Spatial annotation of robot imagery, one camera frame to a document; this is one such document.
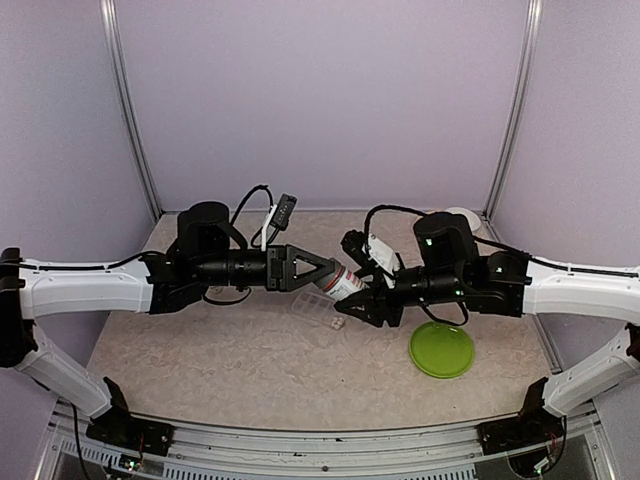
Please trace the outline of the grey-capped orange pill bottle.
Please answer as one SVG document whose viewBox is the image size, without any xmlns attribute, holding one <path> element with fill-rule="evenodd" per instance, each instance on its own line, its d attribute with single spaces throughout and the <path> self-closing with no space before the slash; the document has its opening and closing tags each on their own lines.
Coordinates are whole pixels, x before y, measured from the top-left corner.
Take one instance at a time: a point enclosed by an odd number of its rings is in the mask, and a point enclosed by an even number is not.
<svg viewBox="0 0 640 480">
<path fill-rule="evenodd" d="M 316 280 L 314 285 L 334 301 L 342 301 L 367 288 L 367 285 L 344 265 Z"/>
</svg>

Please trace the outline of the clear plastic pill organizer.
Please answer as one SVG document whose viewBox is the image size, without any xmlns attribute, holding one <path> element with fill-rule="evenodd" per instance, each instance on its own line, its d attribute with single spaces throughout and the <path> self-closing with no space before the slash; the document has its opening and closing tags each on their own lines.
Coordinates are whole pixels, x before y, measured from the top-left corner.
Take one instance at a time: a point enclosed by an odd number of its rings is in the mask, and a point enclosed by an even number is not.
<svg viewBox="0 0 640 480">
<path fill-rule="evenodd" d="M 334 300 L 327 296 L 313 292 L 302 292 L 293 300 L 291 312 L 301 318 L 331 328 L 331 320 L 334 317 L 345 318 L 335 310 L 334 304 Z"/>
</svg>

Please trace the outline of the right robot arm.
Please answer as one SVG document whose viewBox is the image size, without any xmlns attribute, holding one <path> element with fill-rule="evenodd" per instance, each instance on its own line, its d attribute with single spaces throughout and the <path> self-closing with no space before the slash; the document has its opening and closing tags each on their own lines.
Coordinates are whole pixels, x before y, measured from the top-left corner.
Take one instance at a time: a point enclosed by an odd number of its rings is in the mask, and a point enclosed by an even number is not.
<svg viewBox="0 0 640 480">
<path fill-rule="evenodd" d="M 405 308 L 455 303 L 464 314 L 572 314 L 617 319 L 624 327 L 605 346 L 567 370 L 529 386 L 511 433 L 535 442 L 550 424 L 639 372 L 639 270 L 554 263 L 495 244 L 481 255 L 481 239 L 467 218 L 446 211 L 413 225 L 422 265 L 385 267 L 374 256 L 370 230 L 351 230 L 343 251 L 371 276 L 367 288 L 337 303 L 339 312 L 375 327 L 398 326 Z"/>
</svg>

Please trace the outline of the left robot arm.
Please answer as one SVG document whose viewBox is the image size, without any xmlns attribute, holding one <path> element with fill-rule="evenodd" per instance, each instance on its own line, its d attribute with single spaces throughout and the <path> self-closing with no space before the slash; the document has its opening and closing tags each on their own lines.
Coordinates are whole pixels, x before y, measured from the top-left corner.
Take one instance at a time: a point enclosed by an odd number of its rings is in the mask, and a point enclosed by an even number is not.
<svg viewBox="0 0 640 480">
<path fill-rule="evenodd" d="M 98 379 L 53 344 L 36 319 L 78 313 L 130 311 L 172 314 L 204 301 L 214 286 L 292 292 L 336 269 L 335 261 L 293 245 L 253 249 L 220 202 L 181 212 L 166 252 L 141 252 L 96 265 L 1 254 L 1 365 L 31 377 L 70 401 L 121 445 L 140 434 L 119 387 Z"/>
</svg>

